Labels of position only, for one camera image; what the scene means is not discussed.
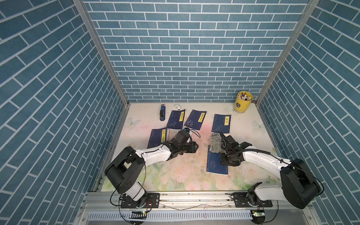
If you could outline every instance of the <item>blue brick wall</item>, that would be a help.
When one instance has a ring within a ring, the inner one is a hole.
[[[85,0],[133,102],[256,97],[307,2]]]
[[[323,224],[360,219],[360,1],[320,0],[260,104],[282,154],[325,186]]]
[[[123,103],[72,0],[0,1],[0,224],[68,224]]]

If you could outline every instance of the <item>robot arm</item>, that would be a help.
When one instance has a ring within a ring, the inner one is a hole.
[[[270,152],[256,149],[250,143],[238,144],[230,135],[222,137],[221,164],[238,166],[243,161],[252,162],[272,172],[281,179],[281,183],[256,183],[248,190],[248,201],[257,206],[266,200],[289,201],[295,207],[303,209],[321,192],[319,183],[312,175],[307,164],[300,160],[289,160],[273,156]]]
[[[131,146],[124,150],[105,169],[105,175],[119,194],[126,193],[137,206],[142,206],[146,200],[146,191],[136,182],[144,165],[167,161],[179,154],[195,153],[198,144],[191,139],[189,129],[180,130],[171,141],[166,141],[158,147],[134,150]]]

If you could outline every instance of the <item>yellow pen holder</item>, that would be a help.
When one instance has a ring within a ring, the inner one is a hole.
[[[242,96],[242,94],[247,95],[247,96],[250,96],[250,97],[251,97],[251,100],[250,100],[250,101],[242,100],[242,99],[240,98],[240,96]],[[250,93],[247,92],[247,91],[240,91],[240,92],[238,93],[238,96],[236,97],[236,101],[235,101],[235,103],[234,103],[234,108],[233,108],[233,110],[234,110],[235,112],[237,112],[237,113],[244,113],[244,112],[247,110],[247,108],[249,107],[252,99],[253,99],[252,94],[250,94]]]

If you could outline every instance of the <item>book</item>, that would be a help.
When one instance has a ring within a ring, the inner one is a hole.
[[[201,125],[204,122],[206,111],[192,110],[188,119],[185,122],[185,126],[194,130],[200,130]]]
[[[224,134],[230,133],[230,122],[231,115],[215,114],[211,132],[219,133],[221,131]]]
[[[185,109],[181,111],[177,111],[177,110],[171,111],[166,128],[181,130],[183,128],[184,118],[185,118]]]
[[[152,129],[148,148],[159,146],[162,142],[166,141],[166,127],[161,129]]]
[[[206,172],[228,175],[228,166],[221,165],[220,153],[211,152],[210,145],[207,147]]]

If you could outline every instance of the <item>floral tablecloth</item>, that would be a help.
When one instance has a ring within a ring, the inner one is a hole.
[[[192,135],[199,148],[195,154],[185,153],[166,162],[158,162],[147,166],[144,184],[148,191],[199,191],[199,190],[247,190],[256,182],[279,183],[274,174],[250,162],[242,162],[240,166],[228,168],[228,175],[206,172],[207,151],[214,114],[231,114],[230,135],[239,143],[246,141],[258,149],[276,151],[263,125],[255,104],[250,104],[247,111],[238,114],[232,110],[231,103],[179,103],[186,109],[187,118],[191,110],[207,111],[201,130],[201,138]],[[173,103],[165,104],[165,121],[159,120],[161,104],[132,103],[122,129],[113,159],[127,146],[134,149],[146,149],[152,129],[166,127]],[[177,133],[168,130],[168,140]],[[138,181],[144,180],[144,169]],[[114,191],[108,179],[105,180],[102,192]]]

